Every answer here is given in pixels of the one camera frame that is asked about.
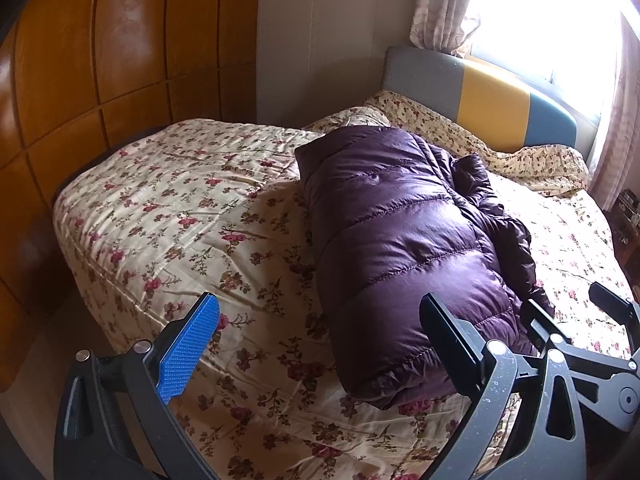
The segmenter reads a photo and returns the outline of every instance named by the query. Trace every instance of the sunlight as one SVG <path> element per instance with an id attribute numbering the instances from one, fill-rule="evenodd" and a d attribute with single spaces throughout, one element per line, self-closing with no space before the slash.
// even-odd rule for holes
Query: sunlight
<path id="1" fill-rule="evenodd" d="M 599 116 L 613 85 L 618 0 L 472 0 L 474 46 L 523 76 L 544 78 L 581 113 Z"/>

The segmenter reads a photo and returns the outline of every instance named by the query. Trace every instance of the blue gripper pad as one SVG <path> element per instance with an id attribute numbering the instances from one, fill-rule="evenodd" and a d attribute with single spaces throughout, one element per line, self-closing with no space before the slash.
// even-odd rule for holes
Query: blue gripper pad
<path id="1" fill-rule="evenodd" d="M 158 393 L 168 404 L 183 391 L 220 320 L 218 299 L 203 294 L 186 316 L 185 326 L 160 361 Z"/>

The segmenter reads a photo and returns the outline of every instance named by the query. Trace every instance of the metal screw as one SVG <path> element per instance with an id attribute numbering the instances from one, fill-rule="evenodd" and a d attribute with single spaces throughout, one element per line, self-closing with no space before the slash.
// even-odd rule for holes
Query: metal screw
<path id="1" fill-rule="evenodd" d="M 138 341 L 135 345 L 133 345 L 133 351 L 136 354 L 146 354 L 151 350 L 151 342 L 143 339 L 142 341 Z"/>
<path id="2" fill-rule="evenodd" d="M 502 355 L 507 351 L 506 345 L 502 341 L 498 341 L 497 339 L 491 339 L 491 341 L 486 344 L 486 347 L 488 348 L 489 352 L 494 355 Z"/>
<path id="3" fill-rule="evenodd" d="M 622 388 L 618 402 L 620 403 L 622 411 L 630 415 L 631 413 L 635 413 L 638 407 L 638 394 L 636 394 L 632 388 Z"/>
<path id="4" fill-rule="evenodd" d="M 564 354 L 556 348 L 552 348 L 546 354 L 549 356 L 549 359 L 551 359 L 555 363 L 561 363 L 562 361 L 564 361 Z"/>
<path id="5" fill-rule="evenodd" d="M 76 353 L 76 361 L 78 361 L 79 363 L 86 361 L 90 355 L 91 352 L 89 352 L 88 350 L 81 350 Z"/>

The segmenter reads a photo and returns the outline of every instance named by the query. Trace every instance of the puffer jacket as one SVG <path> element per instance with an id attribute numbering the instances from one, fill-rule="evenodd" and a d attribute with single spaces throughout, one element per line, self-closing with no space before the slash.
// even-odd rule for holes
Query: puffer jacket
<path id="1" fill-rule="evenodd" d="M 346 126 L 296 150 L 316 286 L 345 391 L 381 409 L 454 391 L 420 327 L 434 292 L 486 339 L 532 353 L 518 316 L 536 286 L 530 234 L 477 155 L 396 128 Z"/>

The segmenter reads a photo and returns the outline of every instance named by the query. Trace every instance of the sheer curtain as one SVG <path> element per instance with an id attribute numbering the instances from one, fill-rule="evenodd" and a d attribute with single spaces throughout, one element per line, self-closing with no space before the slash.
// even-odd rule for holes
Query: sheer curtain
<path id="1" fill-rule="evenodd" d="M 479 22 L 465 16 L 470 0 L 417 0 L 410 38 L 415 46 L 463 57 Z"/>
<path id="2" fill-rule="evenodd" d="M 640 152 L 640 40 L 624 16 L 620 16 L 620 25 L 622 40 L 611 112 L 601 118 L 588 161 L 592 175 L 589 193 L 604 210 L 613 206 L 634 155 Z"/>

